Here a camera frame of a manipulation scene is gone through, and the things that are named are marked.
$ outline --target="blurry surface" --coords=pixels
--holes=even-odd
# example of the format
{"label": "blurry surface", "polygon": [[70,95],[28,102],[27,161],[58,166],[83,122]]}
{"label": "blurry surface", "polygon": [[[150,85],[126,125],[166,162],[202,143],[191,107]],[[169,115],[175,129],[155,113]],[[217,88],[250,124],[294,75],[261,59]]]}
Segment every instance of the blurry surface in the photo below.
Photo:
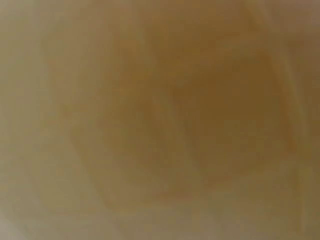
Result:
{"label": "blurry surface", "polygon": [[0,238],[320,237],[317,0],[0,0]]}

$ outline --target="light beige background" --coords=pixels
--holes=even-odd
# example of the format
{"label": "light beige background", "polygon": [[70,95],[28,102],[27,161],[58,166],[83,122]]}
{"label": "light beige background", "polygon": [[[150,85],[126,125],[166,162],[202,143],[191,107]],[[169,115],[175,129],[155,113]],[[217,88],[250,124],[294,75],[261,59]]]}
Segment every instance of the light beige background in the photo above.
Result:
{"label": "light beige background", "polygon": [[0,239],[319,239],[319,13],[0,0]]}

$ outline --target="beige surface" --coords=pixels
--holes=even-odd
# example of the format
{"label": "beige surface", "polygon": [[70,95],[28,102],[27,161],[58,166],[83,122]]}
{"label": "beige surface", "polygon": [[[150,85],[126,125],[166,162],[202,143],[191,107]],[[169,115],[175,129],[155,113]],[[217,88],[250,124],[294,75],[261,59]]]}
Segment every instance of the beige surface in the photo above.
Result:
{"label": "beige surface", "polygon": [[319,239],[319,13],[0,0],[0,239]]}

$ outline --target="tan fabric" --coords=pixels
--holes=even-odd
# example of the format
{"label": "tan fabric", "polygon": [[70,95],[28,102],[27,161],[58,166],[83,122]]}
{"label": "tan fabric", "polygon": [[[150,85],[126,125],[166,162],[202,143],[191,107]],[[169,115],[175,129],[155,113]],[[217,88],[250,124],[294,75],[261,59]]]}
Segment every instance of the tan fabric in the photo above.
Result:
{"label": "tan fabric", "polygon": [[0,239],[319,239],[319,13],[0,0]]}

